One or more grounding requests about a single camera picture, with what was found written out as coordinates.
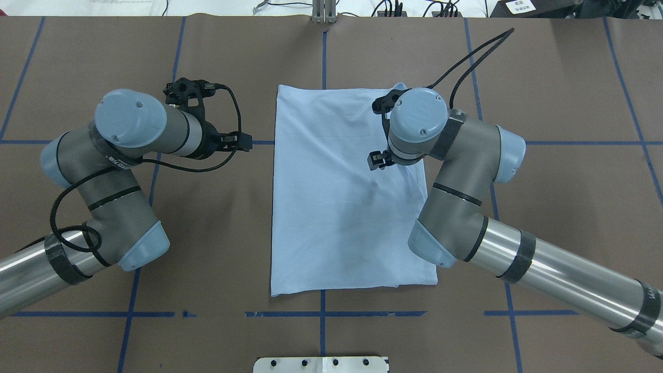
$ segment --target white label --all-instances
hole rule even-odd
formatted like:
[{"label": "white label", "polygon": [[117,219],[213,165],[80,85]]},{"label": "white label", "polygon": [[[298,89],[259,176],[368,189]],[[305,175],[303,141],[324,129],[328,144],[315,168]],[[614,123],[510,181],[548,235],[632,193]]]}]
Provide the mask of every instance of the white label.
[{"label": "white label", "polygon": [[507,7],[509,8],[509,11],[511,11],[511,14],[527,13],[536,10],[531,0],[511,1],[510,3],[507,3]]}]

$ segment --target sticker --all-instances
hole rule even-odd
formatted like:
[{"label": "sticker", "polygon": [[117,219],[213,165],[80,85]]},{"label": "sticker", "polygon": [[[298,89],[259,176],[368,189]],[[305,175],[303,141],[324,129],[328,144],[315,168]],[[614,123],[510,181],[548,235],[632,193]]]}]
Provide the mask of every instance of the sticker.
[{"label": "sticker", "polygon": [[531,0],[516,0],[507,3],[507,7],[511,14],[520,14],[535,11],[536,8]]}]

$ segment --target white cloth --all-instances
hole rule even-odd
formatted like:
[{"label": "white cloth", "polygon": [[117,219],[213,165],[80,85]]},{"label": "white cloth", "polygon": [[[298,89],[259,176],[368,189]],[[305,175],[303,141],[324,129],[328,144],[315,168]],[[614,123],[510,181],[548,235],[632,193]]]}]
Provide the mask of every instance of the white cloth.
[{"label": "white cloth", "polygon": [[387,148],[380,116],[371,110],[387,92],[278,87],[273,297],[437,284],[436,266],[407,244],[427,195],[423,162],[368,166],[370,152]]}]

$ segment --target white floor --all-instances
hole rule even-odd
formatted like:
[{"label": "white floor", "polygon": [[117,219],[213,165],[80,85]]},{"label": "white floor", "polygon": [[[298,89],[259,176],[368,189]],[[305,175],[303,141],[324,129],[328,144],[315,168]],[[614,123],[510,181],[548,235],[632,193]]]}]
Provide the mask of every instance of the white floor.
[{"label": "white floor", "polygon": [[[289,3],[297,0],[271,0],[272,3]],[[261,0],[168,0],[165,15],[182,16],[194,13],[212,15],[251,16],[253,8]],[[351,12],[362,17],[370,16],[380,0],[339,0],[337,12]],[[488,0],[489,13],[497,0]],[[403,10],[409,17],[421,17],[429,0],[405,0]],[[458,9],[464,17],[486,17],[484,0],[458,0]],[[166,0],[0,0],[0,9],[8,15],[58,15],[58,16],[107,16],[107,15],[162,15],[166,10]],[[434,5],[431,11],[438,10]],[[663,8],[640,7],[640,13],[652,19],[661,19]],[[255,15],[295,15],[311,14],[311,7],[305,5],[274,6],[265,5]]]}]

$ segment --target blue joint cap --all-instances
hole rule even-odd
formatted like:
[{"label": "blue joint cap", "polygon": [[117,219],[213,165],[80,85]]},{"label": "blue joint cap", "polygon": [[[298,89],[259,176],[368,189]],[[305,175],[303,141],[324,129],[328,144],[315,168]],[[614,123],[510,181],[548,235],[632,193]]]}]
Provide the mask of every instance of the blue joint cap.
[{"label": "blue joint cap", "polygon": [[497,126],[497,129],[499,129],[500,153],[495,182],[505,184],[511,181],[518,172],[520,164],[525,158],[527,145],[525,145],[525,140],[515,133],[500,126]]},{"label": "blue joint cap", "polygon": [[143,237],[120,259],[119,265],[127,272],[143,267],[168,251],[170,241],[166,236],[161,221],[154,223]]},{"label": "blue joint cap", "polygon": [[113,145],[144,147],[166,128],[166,109],[156,98],[132,90],[107,93],[94,113],[97,130]]},{"label": "blue joint cap", "polygon": [[440,132],[449,119],[447,103],[429,88],[413,88],[391,110],[390,131],[407,143],[423,143]]},{"label": "blue joint cap", "polygon": [[456,258],[433,237],[426,227],[419,222],[419,219],[414,223],[414,228],[408,239],[408,246],[410,246],[410,251],[419,258],[440,267],[451,268],[456,262]]},{"label": "blue joint cap", "polygon": [[67,133],[63,133],[57,139],[46,145],[39,156],[39,163],[46,176],[53,180],[58,186],[65,189],[72,185],[64,178],[64,175],[60,170],[60,165],[58,164],[58,147],[60,146],[60,140],[62,140],[66,134]]}]

